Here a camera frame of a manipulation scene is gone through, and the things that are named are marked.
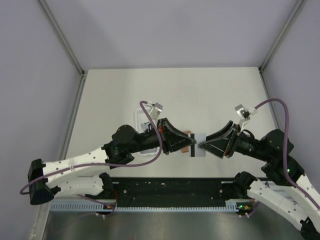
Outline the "silver card with black stripe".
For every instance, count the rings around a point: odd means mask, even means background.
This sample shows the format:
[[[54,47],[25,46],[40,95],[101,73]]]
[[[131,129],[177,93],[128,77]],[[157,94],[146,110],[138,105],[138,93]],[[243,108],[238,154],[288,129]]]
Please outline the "silver card with black stripe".
[[[206,141],[206,134],[204,132],[190,133],[189,137],[196,141],[195,144],[188,147],[189,156],[191,158],[204,158],[206,151],[201,149],[199,145]]]

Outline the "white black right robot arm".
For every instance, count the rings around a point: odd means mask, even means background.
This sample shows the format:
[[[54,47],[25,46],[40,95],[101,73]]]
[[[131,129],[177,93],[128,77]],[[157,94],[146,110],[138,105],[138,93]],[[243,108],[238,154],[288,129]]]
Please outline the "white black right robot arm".
[[[320,205],[317,203],[320,194],[313,188],[302,166],[290,156],[294,146],[284,132],[275,129],[256,139],[251,131],[229,121],[222,130],[207,136],[198,147],[221,159],[240,153],[265,162],[262,172],[292,200],[271,190],[247,171],[236,174],[232,183],[227,185],[225,195],[255,199],[294,225],[305,240],[320,238]]]

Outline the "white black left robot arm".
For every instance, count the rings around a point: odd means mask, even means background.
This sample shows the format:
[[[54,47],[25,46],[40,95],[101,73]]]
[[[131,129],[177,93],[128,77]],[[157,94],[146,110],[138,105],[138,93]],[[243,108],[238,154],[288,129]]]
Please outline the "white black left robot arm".
[[[153,163],[161,154],[168,155],[195,144],[195,139],[175,128],[167,118],[151,123],[143,132],[122,125],[109,143],[88,153],[53,162],[33,160],[27,174],[29,202],[36,206],[56,197],[77,195],[109,198],[114,187],[106,168],[139,167],[138,163],[131,163],[135,153],[157,149],[156,156],[149,160]]]

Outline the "tan leather card holder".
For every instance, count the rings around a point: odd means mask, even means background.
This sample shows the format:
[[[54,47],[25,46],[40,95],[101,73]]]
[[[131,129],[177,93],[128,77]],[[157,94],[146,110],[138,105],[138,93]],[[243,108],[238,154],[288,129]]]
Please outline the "tan leather card holder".
[[[184,131],[183,132],[184,134],[186,134],[186,135],[188,135],[188,137],[189,137],[189,135],[192,133],[190,130],[186,130],[186,131]],[[192,144],[192,140],[190,140],[190,139],[185,139],[185,140],[183,140],[183,142],[182,142],[182,144],[181,144],[181,146],[182,146],[182,148],[180,149],[180,151],[182,152],[182,153],[188,153],[189,152],[189,146]]]

